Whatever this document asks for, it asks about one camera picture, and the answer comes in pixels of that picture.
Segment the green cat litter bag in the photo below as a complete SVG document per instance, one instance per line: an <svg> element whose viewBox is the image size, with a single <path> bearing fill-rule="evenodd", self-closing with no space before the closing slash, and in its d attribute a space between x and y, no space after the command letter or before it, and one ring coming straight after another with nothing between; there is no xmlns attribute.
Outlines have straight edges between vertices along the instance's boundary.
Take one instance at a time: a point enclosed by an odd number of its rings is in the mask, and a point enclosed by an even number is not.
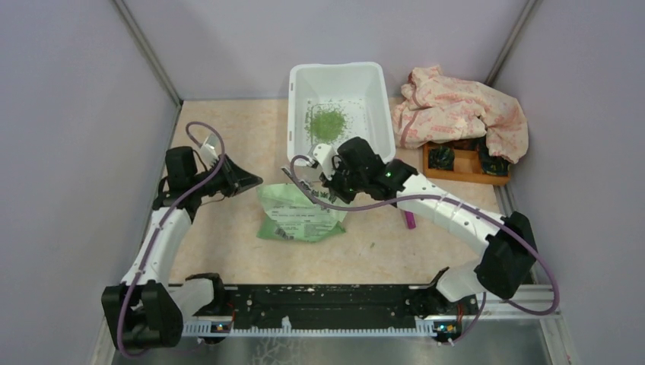
<svg viewBox="0 0 645 365"><path fill-rule="evenodd" d="M311 202L293 183L256 189L265 218L256 236L262 240L316 243L345 233L344 211Z"/></svg>

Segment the purple plastic scoop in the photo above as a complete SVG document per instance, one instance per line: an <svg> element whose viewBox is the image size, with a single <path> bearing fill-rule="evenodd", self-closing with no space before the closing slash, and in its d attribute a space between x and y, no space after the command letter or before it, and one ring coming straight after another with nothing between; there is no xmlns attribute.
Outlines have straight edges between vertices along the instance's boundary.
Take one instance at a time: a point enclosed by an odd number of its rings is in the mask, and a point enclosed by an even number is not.
<svg viewBox="0 0 645 365"><path fill-rule="evenodd" d="M415 216L414 216L411 212L409 212L409 211L404 211L404 213L403 213L403 214L404 214L404 219L405 219L406 227L407 227L409 230L413 230L413 229L415 229L415 228L416 228L416 220L415 220Z"/></svg>

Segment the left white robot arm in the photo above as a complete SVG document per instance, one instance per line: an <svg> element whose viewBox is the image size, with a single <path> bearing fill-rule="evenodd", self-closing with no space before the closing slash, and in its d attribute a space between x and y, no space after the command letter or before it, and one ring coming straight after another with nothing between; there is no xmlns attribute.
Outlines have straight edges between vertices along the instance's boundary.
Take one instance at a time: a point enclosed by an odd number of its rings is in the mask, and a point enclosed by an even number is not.
<svg viewBox="0 0 645 365"><path fill-rule="evenodd" d="M190 275L169 290L171 268L204 197L231 198L260 186L262 178L237 166L226 154L198 170L188 146L166 152L167 175L160 181L151 225L129 271L108 286L101 304L115 348L128 356L173 348L186 321L196 316L230 316L233 307L220 275Z"/></svg>

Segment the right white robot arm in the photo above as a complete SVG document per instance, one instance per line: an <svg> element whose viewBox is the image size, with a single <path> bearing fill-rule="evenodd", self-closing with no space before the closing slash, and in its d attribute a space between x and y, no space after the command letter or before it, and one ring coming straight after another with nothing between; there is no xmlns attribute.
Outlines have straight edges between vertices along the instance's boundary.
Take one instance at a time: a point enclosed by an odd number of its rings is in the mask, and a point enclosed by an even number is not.
<svg viewBox="0 0 645 365"><path fill-rule="evenodd" d="M510 300L535 263L530 222L517 211L503 216L468 205L404 161L383 161L360 137L338 148L318 144L310 153L322 169L323 186L344 203L365 193L428 219L478 254L474 261L441 270L429 283L422 302L431 311L448 313L459 300L483 292Z"/></svg>

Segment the green cat litter pile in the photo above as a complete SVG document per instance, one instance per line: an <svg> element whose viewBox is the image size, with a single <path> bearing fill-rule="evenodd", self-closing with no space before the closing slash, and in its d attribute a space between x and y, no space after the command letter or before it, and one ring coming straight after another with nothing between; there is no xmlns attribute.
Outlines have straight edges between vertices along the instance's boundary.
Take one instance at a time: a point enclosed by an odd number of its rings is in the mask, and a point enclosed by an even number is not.
<svg viewBox="0 0 645 365"><path fill-rule="evenodd" d="M368 139L367 110L363 100L327 99L309 102L304 131L311 145L339 146L350 138Z"/></svg>

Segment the white plastic litter box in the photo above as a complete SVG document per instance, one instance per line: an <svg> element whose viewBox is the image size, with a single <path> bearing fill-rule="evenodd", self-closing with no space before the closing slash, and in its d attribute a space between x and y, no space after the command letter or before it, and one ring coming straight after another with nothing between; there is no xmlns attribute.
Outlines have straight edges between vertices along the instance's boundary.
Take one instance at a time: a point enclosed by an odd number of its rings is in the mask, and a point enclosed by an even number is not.
<svg viewBox="0 0 645 365"><path fill-rule="evenodd" d="M376 62L302 64L288 82L287 156L361 137L384 161L396 154L389 98Z"/></svg>

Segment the dark patterned cloth bundle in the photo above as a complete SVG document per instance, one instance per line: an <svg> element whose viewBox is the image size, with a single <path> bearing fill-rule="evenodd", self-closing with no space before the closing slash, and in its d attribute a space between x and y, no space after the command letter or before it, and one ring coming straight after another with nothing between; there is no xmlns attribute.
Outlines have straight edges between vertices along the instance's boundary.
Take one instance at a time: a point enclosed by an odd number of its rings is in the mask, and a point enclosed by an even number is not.
<svg viewBox="0 0 645 365"><path fill-rule="evenodd" d="M440 145L439 147L431 148L427 156L427 166L430 169L448 171L454 169L455 154L452 148Z"/></svg>

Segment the pink patterned cloth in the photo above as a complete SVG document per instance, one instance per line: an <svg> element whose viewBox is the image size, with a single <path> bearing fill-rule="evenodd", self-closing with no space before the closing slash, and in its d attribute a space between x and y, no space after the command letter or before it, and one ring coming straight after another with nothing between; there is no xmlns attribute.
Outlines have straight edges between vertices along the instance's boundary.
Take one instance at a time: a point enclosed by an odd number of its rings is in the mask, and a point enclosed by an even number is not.
<svg viewBox="0 0 645 365"><path fill-rule="evenodd" d="M478 81L446 76L439 65L413 68L391 111L398 147L484 138L488 154L509 163L529 148L529 127L519 101Z"/></svg>

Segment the wooden tray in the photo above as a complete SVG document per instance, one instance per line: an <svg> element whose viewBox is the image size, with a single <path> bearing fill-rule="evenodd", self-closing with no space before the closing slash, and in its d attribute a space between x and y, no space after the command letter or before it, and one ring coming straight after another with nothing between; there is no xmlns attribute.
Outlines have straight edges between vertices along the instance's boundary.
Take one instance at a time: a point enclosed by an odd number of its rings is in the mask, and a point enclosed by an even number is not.
<svg viewBox="0 0 645 365"><path fill-rule="evenodd" d="M451 180L463 183L478 183L491 186L504 186L510 181L510 167L508 176L491 176L481 171L477 144L479 139L470 139L463 141L451 141L443 144L428 142L422 148L423 154L423 174L431 179ZM447 146L454 150L455 160L454 169L434 170L427 166L428 152L431 148Z"/></svg>

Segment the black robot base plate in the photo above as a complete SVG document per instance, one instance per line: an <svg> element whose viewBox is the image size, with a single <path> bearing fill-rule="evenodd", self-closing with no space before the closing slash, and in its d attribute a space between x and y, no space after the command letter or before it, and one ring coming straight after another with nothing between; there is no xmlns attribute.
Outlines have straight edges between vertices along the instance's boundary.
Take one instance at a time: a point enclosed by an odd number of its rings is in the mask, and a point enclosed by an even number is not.
<svg viewBox="0 0 645 365"><path fill-rule="evenodd" d="M239 284L203 306L197 318L229 317L236 330L322 330L330 333L419 329L445 316L459 322L478 312L474 295L441 303L426 284Z"/></svg>

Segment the aluminium frame rail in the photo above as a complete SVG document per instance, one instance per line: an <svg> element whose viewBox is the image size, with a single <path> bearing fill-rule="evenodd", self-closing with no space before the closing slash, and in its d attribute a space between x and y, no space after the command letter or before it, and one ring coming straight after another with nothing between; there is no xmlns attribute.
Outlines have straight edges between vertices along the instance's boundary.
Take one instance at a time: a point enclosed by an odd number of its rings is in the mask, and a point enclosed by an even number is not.
<svg viewBox="0 0 645 365"><path fill-rule="evenodd" d="M183 337L403 337L454 341L473 319L557 318L547 309L554 291L524 284L511 306L494 294L461 299L452 309L431 309L418 284L238 284L225 288L221 309L185 321Z"/></svg>

